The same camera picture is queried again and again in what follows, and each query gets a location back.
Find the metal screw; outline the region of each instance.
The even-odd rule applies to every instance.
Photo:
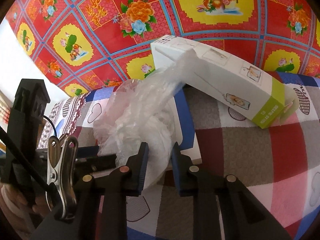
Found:
[[[97,171],[97,167],[94,166],[93,164],[91,165],[91,169],[92,169],[93,171]]]
[[[119,168],[119,170],[123,173],[128,172],[130,170],[130,168],[128,166],[122,166]]]
[[[198,172],[199,168],[197,166],[190,166],[189,171],[191,172]]]
[[[235,175],[228,175],[227,176],[227,181],[229,182],[235,182],[237,180],[236,176]]]
[[[91,176],[91,175],[84,175],[84,176],[82,177],[82,180],[83,180],[84,182],[89,182],[91,179],[92,179],[92,176]]]

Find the crumpled plastic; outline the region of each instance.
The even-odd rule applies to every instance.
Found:
[[[194,50],[184,53],[166,70],[156,70],[146,79],[127,80],[109,98],[99,120],[93,123],[98,155],[116,153],[116,166],[125,165],[138,153],[141,142],[149,145],[144,188],[155,184],[166,170],[175,127],[168,101],[185,84],[189,68],[198,57]]]

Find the cardboard box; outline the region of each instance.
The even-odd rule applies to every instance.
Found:
[[[151,43],[151,51],[156,69],[171,66],[186,51],[189,52],[185,55],[196,54],[196,66],[186,83],[228,105],[261,128],[270,126],[276,117],[284,122],[299,107],[293,89],[223,50],[165,35]]]

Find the checkered bedsheet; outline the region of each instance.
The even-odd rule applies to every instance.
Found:
[[[285,125],[261,129],[236,111],[194,89],[184,90],[193,117],[203,168],[235,174],[298,240],[320,210],[320,79],[270,73],[292,87],[300,108]],[[58,103],[50,114],[58,134],[72,133],[80,146],[95,144],[92,120],[106,105],[103,88]],[[63,115],[64,121],[57,123]],[[47,145],[46,125],[39,148]],[[192,240],[193,201],[180,198],[172,171],[139,198],[127,199],[128,239]]]

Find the floral wall covering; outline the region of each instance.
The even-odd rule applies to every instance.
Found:
[[[320,77],[320,23],[305,0],[16,0],[6,16],[46,77],[75,96],[153,70],[172,34],[266,71]]]

